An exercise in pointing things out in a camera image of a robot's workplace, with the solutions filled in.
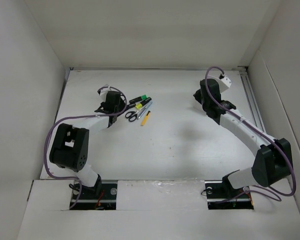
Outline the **green highlighter marker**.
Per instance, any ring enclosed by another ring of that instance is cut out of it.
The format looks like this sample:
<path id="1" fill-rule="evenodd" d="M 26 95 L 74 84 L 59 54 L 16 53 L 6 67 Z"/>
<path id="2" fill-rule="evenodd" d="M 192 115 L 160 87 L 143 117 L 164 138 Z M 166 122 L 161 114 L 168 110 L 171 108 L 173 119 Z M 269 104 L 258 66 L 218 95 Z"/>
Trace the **green highlighter marker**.
<path id="1" fill-rule="evenodd" d="M 139 102 L 145 100 L 146 98 L 147 98 L 147 95 L 144 94 L 144 95 L 141 95 L 141 96 L 138 96 L 138 97 L 135 97 L 135 98 L 131 99 L 129 101 L 129 103 L 130 104 L 136 104 L 136 103 L 139 103 Z"/>

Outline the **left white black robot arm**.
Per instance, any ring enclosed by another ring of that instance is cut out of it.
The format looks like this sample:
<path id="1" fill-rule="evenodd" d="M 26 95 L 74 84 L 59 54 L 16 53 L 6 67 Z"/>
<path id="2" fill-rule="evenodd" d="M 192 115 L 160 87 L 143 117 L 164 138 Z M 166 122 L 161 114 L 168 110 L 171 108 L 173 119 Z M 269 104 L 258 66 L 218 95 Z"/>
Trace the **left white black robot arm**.
<path id="1" fill-rule="evenodd" d="M 93 199 L 102 193 L 102 179 L 88 164 L 89 139 L 111 127 L 127 108 L 127 99 L 119 89 L 104 86 L 97 93 L 101 104 L 92 115 L 65 117 L 56 123 L 49 153 L 52 164 L 75 173 L 73 179 L 78 184 L 71 185 L 71 189 Z"/>

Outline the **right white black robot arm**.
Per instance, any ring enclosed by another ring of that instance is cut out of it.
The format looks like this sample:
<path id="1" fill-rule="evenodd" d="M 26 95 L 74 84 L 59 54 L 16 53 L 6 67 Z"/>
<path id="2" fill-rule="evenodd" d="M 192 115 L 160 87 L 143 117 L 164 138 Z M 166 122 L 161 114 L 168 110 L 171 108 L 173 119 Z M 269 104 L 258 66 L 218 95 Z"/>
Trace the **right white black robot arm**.
<path id="1" fill-rule="evenodd" d="M 223 100 L 220 88 L 230 86 L 228 78 L 207 78 L 200 81 L 200 88 L 193 95 L 206 115 L 235 135 L 254 156 L 251 167 L 238 169 L 222 178 L 219 203 L 248 195 L 253 192 L 251 187 L 256 188 L 256 194 L 280 202 L 284 193 L 274 189 L 272 184 L 288 176 L 293 181 L 292 190 L 287 196 L 293 196 L 296 192 L 296 177 L 290 142 L 266 134 L 246 120 L 234 104 Z"/>

